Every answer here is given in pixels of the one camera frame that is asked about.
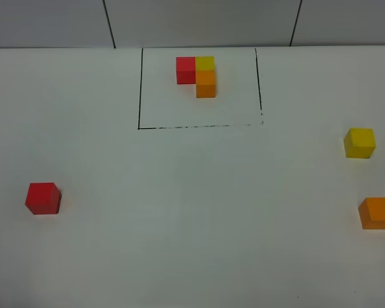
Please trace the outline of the orange template block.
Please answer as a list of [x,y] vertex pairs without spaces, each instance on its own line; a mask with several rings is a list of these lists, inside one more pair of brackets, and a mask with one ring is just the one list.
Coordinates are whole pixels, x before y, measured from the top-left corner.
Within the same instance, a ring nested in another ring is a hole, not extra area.
[[216,73],[215,70],[196,71],[196,97],[216,97]]

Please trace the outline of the red template block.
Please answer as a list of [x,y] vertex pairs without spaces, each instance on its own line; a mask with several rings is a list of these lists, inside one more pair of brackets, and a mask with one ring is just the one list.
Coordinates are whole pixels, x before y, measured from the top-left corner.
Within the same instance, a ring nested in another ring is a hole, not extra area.
[[196,58],[176,57],[176,83],[190,85],[196,83]]

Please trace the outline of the yellow template block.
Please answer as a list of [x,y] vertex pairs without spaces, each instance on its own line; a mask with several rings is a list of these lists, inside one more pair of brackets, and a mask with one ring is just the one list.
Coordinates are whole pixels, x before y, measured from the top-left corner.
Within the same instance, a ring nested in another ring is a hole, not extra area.
[[195,68],[197,71],[214,71],[215,58],[213,56],[197,56],[195,58]]

